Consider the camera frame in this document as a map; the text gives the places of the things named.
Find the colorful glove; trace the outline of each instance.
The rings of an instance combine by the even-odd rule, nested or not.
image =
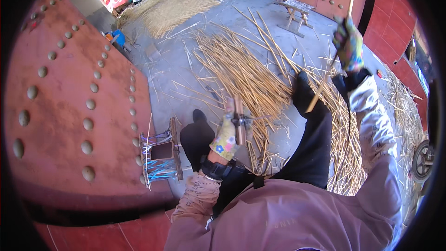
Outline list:
[[[334,17],[338,28],[333,33],[333,44],[338,50],[342,69],[346,72],[358,72],[364,67],[363,37],[354,26],[351,16],[345,19]]]
[[[252,118],[250,110],[243,108],[246,118]],[[227,98],[226,100],[226,114],[220,122],[220,130],[217,137],[212,141],[209,147],[218,153],[224,159],[231,161],[234,154],[240,147],[236,143],[236,127],[232,123],[234,117],[234,99]],[[253,121],[246,121],[246,141],[251,141],[253,138]]]

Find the glove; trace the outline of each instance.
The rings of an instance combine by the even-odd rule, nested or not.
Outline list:
[[[243,108],[245,118],[252,118],[250,110]],[[226,114],[220,122],[220,130],[217,137],[212,141],[209,147],[224,159],[231,161],[234,154],[240,147],[236,143],[236,127],[232,123],[234,118],[234,99],[227,98],[226,100]],[[253,138],[253,121],[246,121],[246,140],[251,141]]]
[[[338,28],[333,33],[333,44],[338,50],[341,67],[346,72],[358,72],[364,67],[363,37],[354,26],[351,16],[334,17]]]

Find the small wooden stool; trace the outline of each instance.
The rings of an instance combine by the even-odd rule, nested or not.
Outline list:
[[[279,5],[282,5],[282,6],[284,6],[285,8],[286,8],[286,10],[288,11],[288,13],[289,13],[289,19],[288,19],[288,24],[285,26],[285,25],[277,25],[278,27],[280,27],[280,28],[283,28],[283,29],[285,29],[285,30],[288,30],[289,32],[291,32],[291,33],[294,33],[294,34],[296,34],[297,36],[300,36],[300,37],[302,37],[302,38],[304,38],[305,37],[305,35],[303,35],[302,33],[300,33],[299,32],[299,29],[301,28],[301,25],[302,25],[302,23],[304,23],[306,26],[308,26],[309,28],[313,28],[313,26],[312,25],[309,25],[308,24],[308,18],[307,18],[307,16],[309,15],[309,11],[310,11],[310,9],[313,9],[314,7],[313,6],[311,6],[311,5],[309,5],[309,4],[306,4],[306,3],[303,3],[303,2],[300,2],[300,1],[297,1],[297,0],[287,0],[287,1],[285,1],[285,2],[279,2],[278,3]],[[300,12],[300,14],[301,14],[301,18],[302,19],[296,19],[295,17],[294,17],[294,13],[296,12],[296,11],[298,11],[298,12]],[[292,20],[295,20],[296,22],[298,22],[299,23],[299,26],[298,26],[298,28],[297,28],[297,30],[294,30],[294,29],[290,29],[289,28],[289,26],[291,25],[291,21]]]

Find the sleeve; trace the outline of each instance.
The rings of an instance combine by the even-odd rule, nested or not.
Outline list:
[[[206,223],[219,193],[220,183],[205,178],[201,170],[187,177],[186,191],[172,214],[164,250],[209,249],[211,235]]]
[[[363,167],[368,174],[356,197],[368,215],[393,227],[392,234],[376,235],[391,248],[398,241],[402,225],[393,128],[379,102],[373,76],[367,76],[348,96],[351,109],[356,112]]]

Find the black wristband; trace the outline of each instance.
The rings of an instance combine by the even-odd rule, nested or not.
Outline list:
[[[232,169],[230,164],[222,165],[218,162],[212,163],[207,159],[207,155],[203,155],[201,157],[201,170],[202,172],[218,181],[222,181],[224,177],[226,177]]]

